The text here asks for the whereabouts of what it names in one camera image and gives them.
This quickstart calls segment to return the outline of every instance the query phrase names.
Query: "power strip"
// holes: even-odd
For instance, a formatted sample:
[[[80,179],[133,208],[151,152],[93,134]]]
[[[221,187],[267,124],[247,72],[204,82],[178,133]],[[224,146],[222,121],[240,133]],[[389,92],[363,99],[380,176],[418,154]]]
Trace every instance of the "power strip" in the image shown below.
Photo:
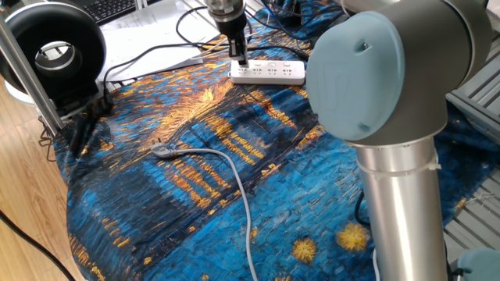
[[[249,60],[247,67],[233,61],[229,75],[234,84],[302,85],[305,67],[298,61]]]

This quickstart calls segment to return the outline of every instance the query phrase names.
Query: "silver metal tube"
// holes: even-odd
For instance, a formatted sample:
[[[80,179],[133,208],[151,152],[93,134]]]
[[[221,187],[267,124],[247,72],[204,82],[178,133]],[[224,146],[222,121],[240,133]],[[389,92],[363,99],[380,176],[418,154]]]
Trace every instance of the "silver metal tube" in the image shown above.
[[[356,150],[382,280],[445,281],[433,137]]]
[[[13,33],[10,31],[9,26],[0,16],[0,49],[2,54],[9,62],[10,67],[19,78],[26,92],[33,98],[35,105],[41,113],[45,124],[50,128],[54,135],[63,128],[63,121],[55,111],[55,106],[51,103],[47,93],[41,86],[30,63],[24,56],[23,51],[17,44]]]

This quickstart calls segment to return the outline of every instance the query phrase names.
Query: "gray joint cap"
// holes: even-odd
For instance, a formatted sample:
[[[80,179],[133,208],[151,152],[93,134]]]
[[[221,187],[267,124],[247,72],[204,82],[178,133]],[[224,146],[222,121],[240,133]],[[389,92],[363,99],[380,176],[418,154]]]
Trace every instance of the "gray joint cap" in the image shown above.
[[[445,95],[480,69],[492,39],[479,3],[449,1],[403,0],[321,36],[309,58],[307,90],[329,133],[380,146],[443,128]]]

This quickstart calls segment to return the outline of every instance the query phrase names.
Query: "white paper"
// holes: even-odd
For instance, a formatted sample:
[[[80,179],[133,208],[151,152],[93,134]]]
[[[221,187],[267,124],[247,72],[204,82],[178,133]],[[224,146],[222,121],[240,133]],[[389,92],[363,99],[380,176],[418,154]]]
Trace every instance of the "white paper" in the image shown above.
[[[172,0],[165,0],[103,26],[106,61],[98,79],[103,80],[109,67],[131,60],[151,47],[161,44],[185,43],[175,31],[176,23],[184,12],[184,5],[178,5],[178,2]],[[204,20],[199,20],[194,16],[187,16],[184,20],[180,32],[190,41],[208,41],[218,34]],[[191,59],[200,53],[196,47],[156,49],[128,66],[112,70],[107,80],[127,80],[150,73],[202,63],[201,59]]]

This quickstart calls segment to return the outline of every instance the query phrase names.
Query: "starry night fabric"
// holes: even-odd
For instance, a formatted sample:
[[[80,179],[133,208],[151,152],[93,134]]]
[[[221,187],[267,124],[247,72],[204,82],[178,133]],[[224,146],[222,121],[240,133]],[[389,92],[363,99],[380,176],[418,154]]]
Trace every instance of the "starry night fabric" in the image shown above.
[[[303,1],[300,9],[317,11],[331,3]],[[298,22],[280,16],[292,30],[306,25],[296,34],[313,36],[338,13]],[[269,29],[262,34],[270,36],[251,44],[310,43]],[[250,56],[298,60],[280,49]],[[111,115],[94,124],[92,113],[83,114],[56,137],[57,163],[69,188],[70,246],[83,276],[251,279],[245,209],[229,164],[216,155],[156,158],[149,148],[161,138],[171,148],[212,148],[233,159],[250,204],[260,280],[374,280],[373,240],[353,214],[362,188],[355,150],[317,122],[305,86],[233,85],[229,65],[224,53],[148,76],[112,93]],[[448,111],[448,125],[436,136],[445,223],[499,156],[498,146],[456,108]],[[83,141],[74,151],[77,137]],[[361,216],[367,216],[364,203]],[[353,242],[353,235],[361,239]]]

